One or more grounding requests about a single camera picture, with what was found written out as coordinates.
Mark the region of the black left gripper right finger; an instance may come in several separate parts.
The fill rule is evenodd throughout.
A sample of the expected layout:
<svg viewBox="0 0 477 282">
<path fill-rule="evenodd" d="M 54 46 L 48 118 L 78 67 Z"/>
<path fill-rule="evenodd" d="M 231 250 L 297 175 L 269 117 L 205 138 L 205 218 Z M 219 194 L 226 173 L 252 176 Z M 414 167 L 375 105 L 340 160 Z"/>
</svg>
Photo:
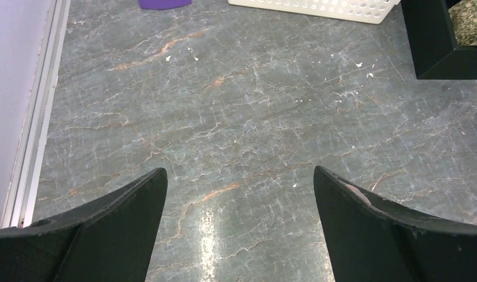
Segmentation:
<svg viewBox="0 0 477 282">
<path fill-rule="evenodd" d="M 325 167 L 314 194 L 336 281 L 477 281 L 477 226 L 381 197 Z"/>
</svg>

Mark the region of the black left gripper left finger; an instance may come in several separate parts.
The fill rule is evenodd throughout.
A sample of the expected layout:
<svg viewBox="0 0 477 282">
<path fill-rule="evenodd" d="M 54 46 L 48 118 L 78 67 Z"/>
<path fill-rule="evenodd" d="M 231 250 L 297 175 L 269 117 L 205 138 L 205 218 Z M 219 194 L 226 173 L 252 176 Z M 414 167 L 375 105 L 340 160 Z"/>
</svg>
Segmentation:
<svg viewBox="0 0 477 282">
<path fill-rule="evenodd" d="M 167 187 L 157 168 L 28 227 L 0 229 L 0 281 L 144 281 Z"/>
</svg>

